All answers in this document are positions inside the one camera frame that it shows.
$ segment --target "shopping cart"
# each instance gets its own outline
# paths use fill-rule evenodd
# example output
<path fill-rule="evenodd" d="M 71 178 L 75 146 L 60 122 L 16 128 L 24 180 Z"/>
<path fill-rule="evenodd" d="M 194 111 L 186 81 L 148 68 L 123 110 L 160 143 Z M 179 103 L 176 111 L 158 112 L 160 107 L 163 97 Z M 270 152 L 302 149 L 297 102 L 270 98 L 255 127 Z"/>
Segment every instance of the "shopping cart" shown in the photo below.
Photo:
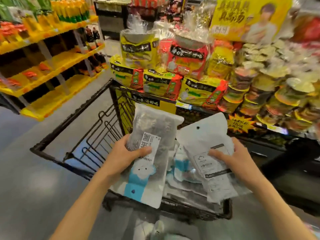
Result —
<path fill-rule="evenodd" d="M 73 149 L 66 153 L 63 160 L 57 160 L 53 156 L 45 153 L 44 149 L 81 113 L 83 113 L 90 104 L 105 92 L 110 92 L 113 104 L 108 108 L 102 108 L 103 110 L 97 115 L 97 121 L 83 135 Z M 106 160 L 114 143 L 124 134 L 132 131 L 132 122 L 135 111 L 134 103 L 136 102 L 141 101 L 138 101 L 135 96 L 132 96 L 128 89 L 123 89 L 116 81 L 110 80 L 54 129 L 52 133 L 30 150 L 38 156 L 50 160 L 71 172 L 90 180 Z M 134 209 L 149 213 L 161 213 L 186 222 L 190 222 L 194 219 L 205 221 L 212 221 L 218 218 L 230 219 L 232 216 L 230 199 L 224 200 L 221 203 L 220 210 L 216 213 L 190 206 L 172 197 L 163 197 L 159 209 L 155 209 L 109 190 L 102 205 L 106 210 L 111 211 L 114 204 L 133 207 Z"/>

